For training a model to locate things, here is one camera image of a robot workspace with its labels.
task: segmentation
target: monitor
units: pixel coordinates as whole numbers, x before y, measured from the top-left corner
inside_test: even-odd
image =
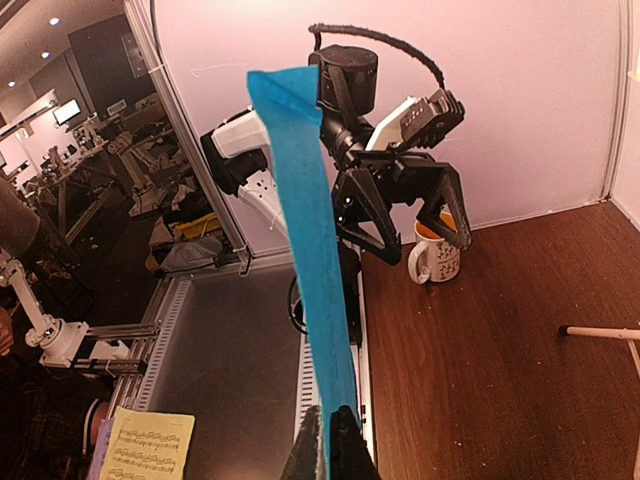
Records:
[[[76,115],[80,114],[80,105],[75,100],[65,103],[64,105],[56,108],[53,111],[53,116],[56,117],[58,125],[68,122]]]

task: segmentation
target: person's hand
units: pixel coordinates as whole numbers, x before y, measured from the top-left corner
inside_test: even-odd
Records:
[[[13,327],[11,316],[4,308],[0,307],[0,356],[9,354],[13,345]]]

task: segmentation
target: yellow sheet of paper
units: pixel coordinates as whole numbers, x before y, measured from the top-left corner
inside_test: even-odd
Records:
[[[180,480],[194,421],[118,408],[100,480]]]

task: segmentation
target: white mug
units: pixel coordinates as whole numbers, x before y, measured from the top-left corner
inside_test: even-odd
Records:
[[[455,229],[453,217],[443,212],[440,218],[450,228]],[[460,271],[460,249],[429,228],[416,222],[413,231],[416,246],[409,254],[409,276],[415,283],[422,285],[427,281],[446,282]]]

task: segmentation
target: blue cloth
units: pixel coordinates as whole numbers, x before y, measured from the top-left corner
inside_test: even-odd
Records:
[[[342,405],[351,407],[356,418],[358,413],[333,207],[320,146],[318,68],[249,72],[248,84],[274,155],[322,399],[328,467],[331,414]]]

